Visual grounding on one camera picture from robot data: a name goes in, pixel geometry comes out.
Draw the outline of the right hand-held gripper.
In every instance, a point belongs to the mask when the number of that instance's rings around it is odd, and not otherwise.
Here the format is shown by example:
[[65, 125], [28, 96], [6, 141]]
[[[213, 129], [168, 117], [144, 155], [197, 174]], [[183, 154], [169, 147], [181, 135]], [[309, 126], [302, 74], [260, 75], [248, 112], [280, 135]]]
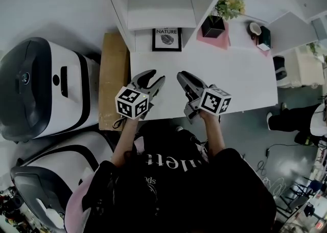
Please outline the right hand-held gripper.
[[177, 80], [189, 99], [184, 114], [191, 124], [198, 118], [200, 110], [215, 116], [227, 111], [231, 102], [229, 93], [217, 88], [215, 85], [208, 88], [201, 79], [187, 71], [179, 72]]

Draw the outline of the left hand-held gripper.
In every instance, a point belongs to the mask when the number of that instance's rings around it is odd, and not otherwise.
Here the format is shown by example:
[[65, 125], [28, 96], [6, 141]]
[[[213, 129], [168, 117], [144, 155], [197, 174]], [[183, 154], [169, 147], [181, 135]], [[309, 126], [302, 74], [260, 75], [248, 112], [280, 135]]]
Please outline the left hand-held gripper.
[[152, 99], [159, 93], [166, 77], [161, 76], [148, 87], [150, 79], [156, 74], [155, 69], [144, 71], [136, 75], [132, 82], [123, 86], [115, 97], [116, 111], [129, 119], [144, 119], [148, 111], [154, 106]]

